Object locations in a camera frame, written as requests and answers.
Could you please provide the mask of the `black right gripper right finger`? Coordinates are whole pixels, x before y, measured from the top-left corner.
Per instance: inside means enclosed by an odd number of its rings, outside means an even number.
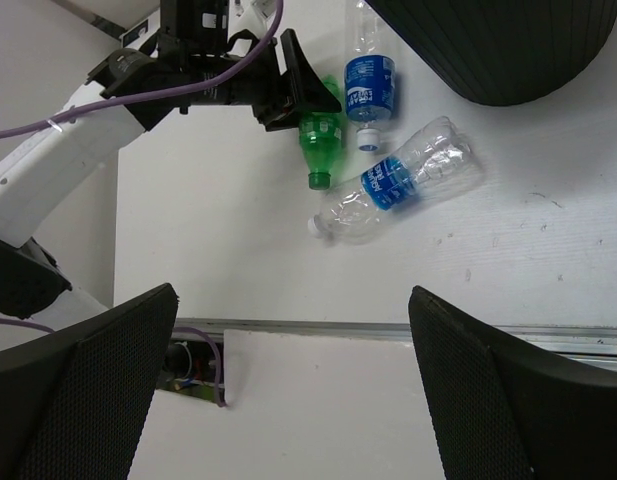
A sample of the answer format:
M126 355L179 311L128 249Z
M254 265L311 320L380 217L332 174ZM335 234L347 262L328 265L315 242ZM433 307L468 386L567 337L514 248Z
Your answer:
M448 479L617 479L617 372L536 347L421 286L408 313Z

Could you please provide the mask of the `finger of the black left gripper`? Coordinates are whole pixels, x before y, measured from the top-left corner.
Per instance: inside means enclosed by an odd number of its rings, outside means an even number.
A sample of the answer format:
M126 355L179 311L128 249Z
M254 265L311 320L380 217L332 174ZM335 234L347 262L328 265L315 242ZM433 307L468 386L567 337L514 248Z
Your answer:
M324 85L306 58L293 29L281 35L286 72L282 75L288 89L288 111L340 113L341 103Z

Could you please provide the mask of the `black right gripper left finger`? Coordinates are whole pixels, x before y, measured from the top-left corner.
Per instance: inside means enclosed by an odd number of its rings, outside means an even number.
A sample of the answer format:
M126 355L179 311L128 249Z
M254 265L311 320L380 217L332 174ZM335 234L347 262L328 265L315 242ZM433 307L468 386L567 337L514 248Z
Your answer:
M126 478L177 310L163 284L0 351L0 479Z

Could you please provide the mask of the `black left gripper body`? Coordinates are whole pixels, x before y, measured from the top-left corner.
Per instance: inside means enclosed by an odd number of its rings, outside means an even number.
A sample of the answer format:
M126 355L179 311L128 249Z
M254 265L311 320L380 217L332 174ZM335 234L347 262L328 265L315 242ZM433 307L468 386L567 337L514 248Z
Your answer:
M260 43L248 29L228 35L227 1L162 1L157 32L139 49L121 48L88 74L105 99L147 93L211 80L243 59L230 51L239 40ZM130 113L148 131L171 111L186 114L195 105L248 105L266 131L296 128L300 114L288 111L271 40L257 58L231 79L198 92L131 104Z

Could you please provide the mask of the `green plastic soda bottle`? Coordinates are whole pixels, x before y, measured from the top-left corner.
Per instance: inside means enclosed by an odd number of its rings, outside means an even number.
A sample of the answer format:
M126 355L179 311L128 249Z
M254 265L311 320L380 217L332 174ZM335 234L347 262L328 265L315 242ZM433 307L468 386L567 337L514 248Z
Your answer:
M342 113L308 112L299 123L299 145L308 167L311 190L330 188L331 171L343 152Z

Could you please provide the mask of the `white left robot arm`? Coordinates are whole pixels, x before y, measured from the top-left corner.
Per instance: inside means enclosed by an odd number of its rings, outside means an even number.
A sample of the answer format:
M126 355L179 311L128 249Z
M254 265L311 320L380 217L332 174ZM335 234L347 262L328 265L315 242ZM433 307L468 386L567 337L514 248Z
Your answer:
M252 109L267 131L340 101L306 59L296 33L230 33L225 1L164 1L156 32L113 51L54 116L14 133L0 161L0 324L52 333L103 312L35 240L47 216L99 166L171 112L201 105Z

